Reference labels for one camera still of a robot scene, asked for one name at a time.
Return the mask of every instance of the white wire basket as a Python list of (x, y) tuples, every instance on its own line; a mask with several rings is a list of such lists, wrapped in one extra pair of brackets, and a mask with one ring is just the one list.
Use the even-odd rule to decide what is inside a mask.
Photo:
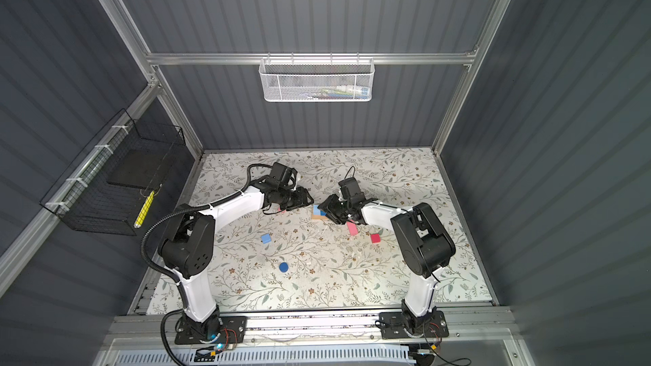
[(269, 102), (367, 102), (373, 60), (351, 63), (260, 62), (264, 99)]

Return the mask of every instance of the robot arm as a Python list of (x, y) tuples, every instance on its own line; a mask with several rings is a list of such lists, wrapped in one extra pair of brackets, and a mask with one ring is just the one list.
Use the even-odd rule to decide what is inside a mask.
[[(187, 300), (185, 327), (199, 341), (216, 339), (221, 329), (219, 309), (210, 293), (207, 270), (212, 259), (215, 232), (241, 216), (269, 208), (272, 203), (278, 204), (281, 210), (294, 210), (314, 203), (307, 189), (297, 186), (299, 177), (295, 169), (278, 162), (271, 169), (269, 175), (248, 181), (248, 186), (239, 191), (239, 196), (226, 197), (204, 210), (175, 216), (167, 224), (158, 254), (165, 267), (179, 279), (178, 288), (182, 289)], [(182, 205), (178, 210), (187, 208), (190, 207)]]
[[(432, 316), (434, 291), (456, 247), (432, 208), (426, 203), (398, 208), (366, 199), (354, 177), (340, 181), (341, 199), (333, 194), (319, 209), (337, 224), (354, 222), (393, 230), (412, 274), (402, 305), (402, 323), (413, 336)], [(426, 231), (421, 237), (418, 231)]]
[[(158, 253), (178, 280), (185, 304), (181, 326), (195, 341), (216, 343), (222, 329), (207, 270), (215, 231), (250, 212), (267, 209), (272, 203), (281, 210), (314, 203), (309, 192), (297, 186), (295, 169), (277, 162), (266, 167), (272, 169), (269, 175), (253, 181), (249, 177), (238, 193), (195, 210), (181, 206), (177, 214), (169, 216)], [(409, 334), (418, 335), (432, 317), (438, 277), (456, 252), (450, 235), (426, 203), (398, 208), (366, 199), (354, 177), (344, 179), (339, 187), (341, 198), (333, 194), (319, 205), (330, 220), (337, 224), (375, 225), (395, 232), (404, 261), (413, 273), (403, 300), (402, 323)], [(419, 230), (427, 234), (421, 237)]]

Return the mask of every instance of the white cable clip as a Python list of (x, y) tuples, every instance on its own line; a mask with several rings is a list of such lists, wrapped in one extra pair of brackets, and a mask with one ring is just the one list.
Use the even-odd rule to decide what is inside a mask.
[(101, 147), (103, 149), (109, 150), (109, 153), (113, 155), (113, 150), (111, 150), (111, 146), (109, 146), (108, 144), (98, 144), (95, 147)]
[(47, 203), (45, 203), (45, 205), (48, 206), (48, 207), (50, 205), (53, 205), (55, 207), (61, 207), (61, 209), (63, 209), (64, 212), (68, 212), (70, 210), (70, 208), (68, 208), (68, 204), (63, 202), (63, 201), (62, 202), (47, 202)]
[(116, 125), (116, 126), (111, 126), (111, 127), (119, 127), (121, 129), (124, 129), (126, 134), (129, 134), (129, 128), (125, 125)]
[(80, 183), (84, 188), (88, 188), (88, 184), (83, 180), (81, 177), (75, 177), (75, 178), (66, 178), (66, 181), (77, 181)]

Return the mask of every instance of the black mounting plate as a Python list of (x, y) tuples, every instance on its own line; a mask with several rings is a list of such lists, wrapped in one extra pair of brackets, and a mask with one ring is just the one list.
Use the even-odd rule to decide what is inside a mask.
[[(402, 313), (396, 311), (390, 313), (379, 313), (379, 320), (386, 322), (383, 325), (389, 325), (381, 329), (382, 339), (421, 338), (420, 336), (409, 336), (402, 325)], [(441, 311), (432, 312), (432, 318), (429, 321), (426, 321), (424, 330), (426, 338), (436, 339), (447, 338), (450, 336), (450, 331), (447, 329), (447, 322), (445, 321), (445, 315)]]
[[(244, 332), (246, 332), (246, 320), (247, 317), (221, 317), (221, 327), (235, 331), (235, 334), (237, 335), (237, 343), (242, 343), (244, 342)], [(201, 338), (194, 336), (191, 328), (184, 325), (183, 321), (179, 322), (178, 327), (183, 330), (181, 332), (177, 330), (176, 332), (176, 338), (174, 339), (176, 345), (204, 345), (199, 341)], [(235, 340), (233, 334), (229, 332), (229, 344), (235, 343)], [(216, 345), (218, 343), (226, 343), (225, 333), (221, 334), (219, 338), (210, 345)]]

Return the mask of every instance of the pink block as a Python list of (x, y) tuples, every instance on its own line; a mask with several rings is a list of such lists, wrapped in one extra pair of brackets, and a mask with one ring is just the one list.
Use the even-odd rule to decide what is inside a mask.
[(357, 233), (357, 225), (352, 223), (352, 222), (346, 222), (346, 225), (348, 225), (348, 231), (350, 232), (350, 236), (355, 236)]

